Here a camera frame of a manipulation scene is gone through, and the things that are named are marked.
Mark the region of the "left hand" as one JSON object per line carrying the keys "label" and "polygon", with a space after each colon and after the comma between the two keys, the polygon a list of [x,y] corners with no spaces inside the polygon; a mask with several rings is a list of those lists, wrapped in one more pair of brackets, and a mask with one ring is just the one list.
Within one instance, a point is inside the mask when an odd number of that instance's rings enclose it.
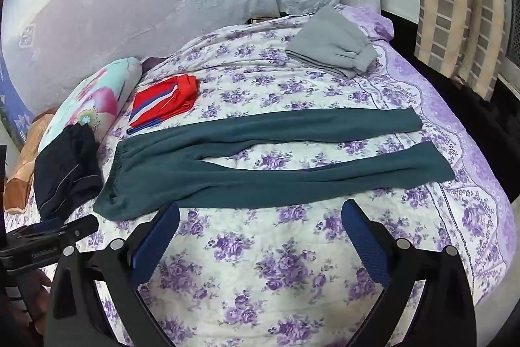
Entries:
{"label": "left hand", "polygon": [[44,335],[47,325],[48,289],[52,282],[42,270],[33,270],[21,277],[21,285],[14,278],[5,282],[5,310],[23,329],[33,327]]}

